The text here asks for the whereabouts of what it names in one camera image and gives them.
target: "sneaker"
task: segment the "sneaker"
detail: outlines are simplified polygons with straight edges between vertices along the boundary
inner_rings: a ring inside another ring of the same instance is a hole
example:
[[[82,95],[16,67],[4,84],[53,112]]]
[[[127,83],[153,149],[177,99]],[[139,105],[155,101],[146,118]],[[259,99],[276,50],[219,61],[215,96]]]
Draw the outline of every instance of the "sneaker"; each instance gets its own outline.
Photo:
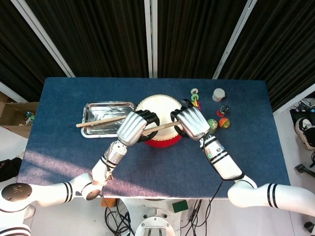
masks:
[[[295,123],[295,132],[306,149],[315,150],[315,125],[306,118],[300,118]]]

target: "table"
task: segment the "table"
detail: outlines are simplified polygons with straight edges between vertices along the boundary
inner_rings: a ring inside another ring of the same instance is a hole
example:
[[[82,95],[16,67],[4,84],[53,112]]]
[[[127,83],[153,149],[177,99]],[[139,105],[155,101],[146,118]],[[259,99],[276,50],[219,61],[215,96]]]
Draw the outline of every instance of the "table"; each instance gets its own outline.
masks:
[[[199,88],[205,118],[219,119],[217,109],[230,106],[228,129],[215,136],[237,165],[258,186],[289,184],[284,157],[264,81],[148,78],[47,78],[35,122],[21,165],[19,182],[53,184],[90,173],[117,138],[84,138],[75,127],[83,107],[99,101],[132,101],[138,104],[153,94],[177,100],[190,98]],[[212,100],[222,88],[226,99]],[[176,145],[156,149],[139,143],[114,170],[105,188],[108,197],[211,198],[221,178],[212,169],[199,142],[181,139]],[[233,182],[223,183],[217,198],[227,198]]]

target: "cable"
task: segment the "cable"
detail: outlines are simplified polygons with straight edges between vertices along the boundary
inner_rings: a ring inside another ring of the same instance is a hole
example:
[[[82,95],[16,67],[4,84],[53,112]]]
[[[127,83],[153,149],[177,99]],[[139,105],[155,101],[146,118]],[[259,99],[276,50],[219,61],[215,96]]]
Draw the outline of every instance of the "cable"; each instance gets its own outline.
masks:
[[[219,184],[219,186],[218,186],[216,192],[214,193],[213,197],[209,200],[209,203],[208,203],[208,206],[207,206],[207,209],[206,209],[206,213],[205,213],[205,220],[200,225],[198,225],[198,213],[199,213],[199,210],[201,208],[202,200],[196,200],[196,202],[195,202],[195,204],[193,206],[192,213],[191,213],[191,215],[189,217],[189,220],[188,220],[187,224],[185,226],[181,227],[181,229],[183,229],[183,228],[187,227],[190,224],[190,227],[188,228],[185,236],[188,235],[190,230],[192,230],[193,236],[196,236],[196,228],[197,227],[201,227],[204,224],[206,226],[205,233],[207,235],[207,220],[208,220],[208,218],[210,216],[210,212],[211,212],[211,203],[214,200],[214,198],[216,197],[216,195],[218,194],[222,184],[223,184],[223,180]]]
[[[115,211],[116,215],[118,215],[120,217],[120,223],[117,223],[117,220],[115,218],[114,212],[109,208],[107,202],[105,202],[106,204],[106,209],[105,209],[105,224],[107,226],[107,228],[114,234],[114,236],[121,236],[122,233],[129,231],[127,236],[130,236],[130,233],[132,233],[134,235],[134,232],[131,228],[131,220],[130,220],[130,215],[129,212],[127,211],[125,213],[125,215],[122,215],[119,211],[119,207],[116,204],[116,209],[117,211]],[[109,224],[109,216],[113,217],[113,220],[115,222],[116,228],[113,229],[110,224]]]

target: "metal tray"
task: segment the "metal tray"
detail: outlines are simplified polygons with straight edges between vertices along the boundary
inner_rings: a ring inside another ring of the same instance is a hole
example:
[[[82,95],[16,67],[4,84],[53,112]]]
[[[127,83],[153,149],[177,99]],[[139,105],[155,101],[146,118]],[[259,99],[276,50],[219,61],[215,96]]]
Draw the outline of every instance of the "metal tray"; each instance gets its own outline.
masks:
[[[88,103],[83,109],[82,123],[120,117],[134,111],[135,105],[132,102],[113,101]],[[124,119],[95,126],[81,128],[81,134],[86,138],[117,137],[117,130]]]

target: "colorful ball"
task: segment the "colorful ball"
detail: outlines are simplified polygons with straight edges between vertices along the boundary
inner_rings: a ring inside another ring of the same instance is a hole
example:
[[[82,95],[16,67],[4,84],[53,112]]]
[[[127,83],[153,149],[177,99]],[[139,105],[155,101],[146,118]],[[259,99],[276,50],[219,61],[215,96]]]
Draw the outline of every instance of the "colorful ball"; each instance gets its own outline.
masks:
[[[219,120],[219,126],[223,129],[227,129],[228,127],[230,127],[231,125],[231,122],[228,118],[224,117],[224,118],[221,118]]]
[[[214,119],[209,119],[208,124],[210,125],[210,134],[213,134],[218,127],[218,122]]]

